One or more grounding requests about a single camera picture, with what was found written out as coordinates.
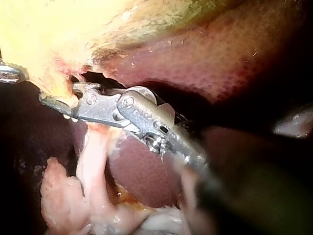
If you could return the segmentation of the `right arm instrument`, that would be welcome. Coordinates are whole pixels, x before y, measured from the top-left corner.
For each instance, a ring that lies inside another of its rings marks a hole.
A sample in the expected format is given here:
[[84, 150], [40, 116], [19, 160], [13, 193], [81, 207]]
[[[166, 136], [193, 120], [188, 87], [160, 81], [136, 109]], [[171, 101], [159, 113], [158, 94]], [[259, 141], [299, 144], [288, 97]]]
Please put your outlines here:
[[146, 87], [102, 89], [79, 99], [74, 118], [122, 128], [161, 158], [208, 168], [207, 155], [190, 133], [191, 122]]

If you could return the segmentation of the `right arm instrument jaw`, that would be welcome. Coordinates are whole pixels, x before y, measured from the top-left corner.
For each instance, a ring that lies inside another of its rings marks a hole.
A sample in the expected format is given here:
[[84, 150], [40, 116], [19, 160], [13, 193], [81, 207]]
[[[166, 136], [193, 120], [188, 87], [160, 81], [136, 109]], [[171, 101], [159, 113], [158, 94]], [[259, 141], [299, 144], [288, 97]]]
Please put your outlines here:
[[72, 90], [77, 97], [87, 96], [100, 91], [101, 85], [99, 83], [91, 82], [77, 82], [72, 85]]
[[79, 104], [79, 99], [76, 97], [76, 101], [72, 106], [68, 106], [66, 103], [59, 101], [55, 99], [54, 97], [46, 94], [43, 91], [40, 91], [38, 99], [41, 102], [42, 105], [45, 105], [49, 108], [52, 108], [56, 111], [58, 111], [61, 114], [67, 115], [67, 116], [77, 116], [78, 113], [78, 104]]

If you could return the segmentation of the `left arm instrument jaw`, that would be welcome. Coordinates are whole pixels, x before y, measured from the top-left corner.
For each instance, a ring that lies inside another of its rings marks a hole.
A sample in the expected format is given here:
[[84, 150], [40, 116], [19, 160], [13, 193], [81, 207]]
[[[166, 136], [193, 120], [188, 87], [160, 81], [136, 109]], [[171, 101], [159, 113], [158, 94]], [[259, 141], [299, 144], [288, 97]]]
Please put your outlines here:
[[0, 62], [1, 83], [22, 83], [26, 81], [26, 74], [23, 70], [14, 65], [7, 65]]

